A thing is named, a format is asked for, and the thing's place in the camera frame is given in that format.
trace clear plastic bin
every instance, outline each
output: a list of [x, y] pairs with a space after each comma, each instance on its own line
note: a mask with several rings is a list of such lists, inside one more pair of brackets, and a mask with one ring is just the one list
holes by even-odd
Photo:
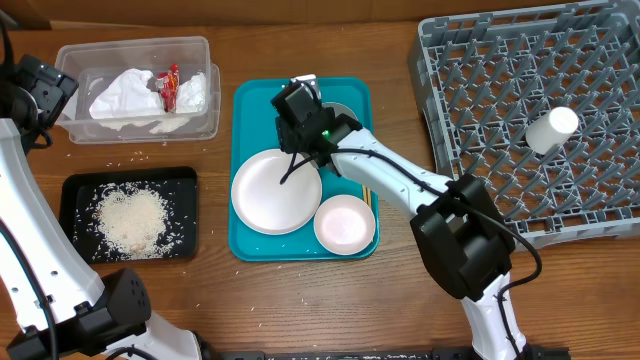
[[[96, 97], [125, 70], [150, 70], [157, 75], [168, 71], [171, 64], [179, 66], [181, 84], [199, 72], [205, 74], [209, 96], [201, 111], [113, 119], [93, 119], [89, 114], [89, 107]], [[56, 122], [69, 131], [69, 139], [76, 144], [207, 140], [218, 132], [220, 73], [218, 67], [211, 63], [209, 42], [204, 37], [68, 45], [58, 52], [55, 66], [80, 83]], [[150, 84], [149, 88], [153, 90], [154, 85]], [[150, 132], [160, 121], [179, 117], [188, 117], [189, 121], [171, 132]], [[120, 130], [104, 126], [108, 122], [123, 121], [131, 124]]]

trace pink plate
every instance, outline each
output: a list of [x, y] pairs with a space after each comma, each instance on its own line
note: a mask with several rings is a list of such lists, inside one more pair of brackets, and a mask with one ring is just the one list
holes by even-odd
[[[301, 155], [296, 163], [303, 160]], [[260, 152], [247, 160], [233, 179], [231, 202], [238, 217], [251, 229], [282, 235], [306, 224], [322, 199], [318, 170], [306, 164], [280, 185], [291, 155], [279, 149]]]
[[364, 250], [376, 232], [376, 219], [367, 203], [351, 195], [337, 195], [322, 203], [313, 230], [325, 249], [338, 255]]

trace wooden tabletop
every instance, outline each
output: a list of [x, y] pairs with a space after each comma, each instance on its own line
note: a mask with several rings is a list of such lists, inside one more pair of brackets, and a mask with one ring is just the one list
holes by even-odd
[[[218, 350], [468, 346], [471, 331], [459, 301], [429, 277], [408, 221], [384, 201], [380, 246], [366, 260], [254, 264], [238, 260], [227, 246], [231, 109], [233, 94], [245, 81], [307, 73], [356, 76], [371, 91], [377, 138], [434, 170], [407, 65], [416, 31], [416, 23], [388, 23], [12, 33], [17, 59], [30, 53], [50, 64], [69, 44], [202, 35], [222, 78], [220, 131], [212, 140], [81, 146], [56, 127], [54, 146], [33, 151], [29, 163], [56, 213], [62, 183], [72, 174], [115, 170], [108, 163], [122, 163], [117, 170], [196, 169], [201, 185], [196, 257], [128, 266], [145, 281], [155, 311], [197, 330]], [[138, 151], [149, 159], [130, 161]], [[541, 255], [542, 276], [512, 292], [527, 340], [568, 346], [574, 359], [639, 358], [640, 238], [556, 245]], [[533, 269], [525, 253], [513, 255], [513, 264], [514, 278]], [[122, 266], [94, 268], [106, 275]], [[18, 330], [9, 297], [1, 291], [0, 358], [6, 358], [4, 346]]]

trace red wrapper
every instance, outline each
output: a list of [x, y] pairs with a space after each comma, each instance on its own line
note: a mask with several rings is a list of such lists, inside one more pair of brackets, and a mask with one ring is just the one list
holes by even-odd
[[156, 77], [156, 89], [162, 98], [166, 112], [176, 112], [178, 85], [180, 85], [180, 76], [176, 64], [171, 65], [168, 72], [161, 73]]

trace teal tray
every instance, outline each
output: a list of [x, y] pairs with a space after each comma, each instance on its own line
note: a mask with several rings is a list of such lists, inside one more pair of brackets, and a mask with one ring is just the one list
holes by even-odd
[[[252, 80], [236, 90], [233, 101], [233, 135], [231, 146], [231, 179], [251, 156], [278, 148], [275, 118], [271, 99], [288, 84], [288, 79]], [[367, 85], [351, 77], [320, 78], [323, 102], [342, 103], [356, 114], [364, 127], [373, 132], [371, 96]], [[327, 169], [320, 169], [322, 201], [340, 194], [370, 197], [376, 218], [373, 242], [361, 252], [340, 256], [327, 251], [313, 232], [313, 219], [300, 229], [286, 235], [265, 235], [251, 230], [236, 215], [229, 199], [229, 247], [245, 261], [348, 260], [371, 255], [380, 242], [378, 198], [362, 185], [337, 177]]]

